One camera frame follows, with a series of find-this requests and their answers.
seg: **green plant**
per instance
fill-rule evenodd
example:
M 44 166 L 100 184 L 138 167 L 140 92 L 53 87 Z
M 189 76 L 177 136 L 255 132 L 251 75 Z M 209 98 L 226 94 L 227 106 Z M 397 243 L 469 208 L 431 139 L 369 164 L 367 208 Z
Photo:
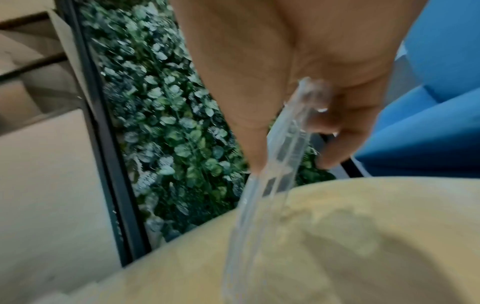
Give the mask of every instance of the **green plant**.
M 248 176 L 239 146 L 195 71 L 165 0 L 82 8 L 114 126 L 145 219 L 173 238 L 236 205 Z M 333 179 L 312 165 L 298 185 Z

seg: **plastic packaging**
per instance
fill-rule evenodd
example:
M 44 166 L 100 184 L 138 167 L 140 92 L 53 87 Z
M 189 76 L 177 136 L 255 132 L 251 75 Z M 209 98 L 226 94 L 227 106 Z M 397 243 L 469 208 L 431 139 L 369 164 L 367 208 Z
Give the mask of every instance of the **plastic packaging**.
M 307 120 L 319 102 L 328 97 L 321 82 L 303 79 L 268 133 L 267 165 L 260 175 L 250 176 L 238 203 L 239 215 L 230 238 L 222 287 L 229 303 L 252 303 L 248 289 L 257 283 L 253 279 L 255 259 L 265 246 L 263 240 L 275 233 L 279 211 L 309 144 Z

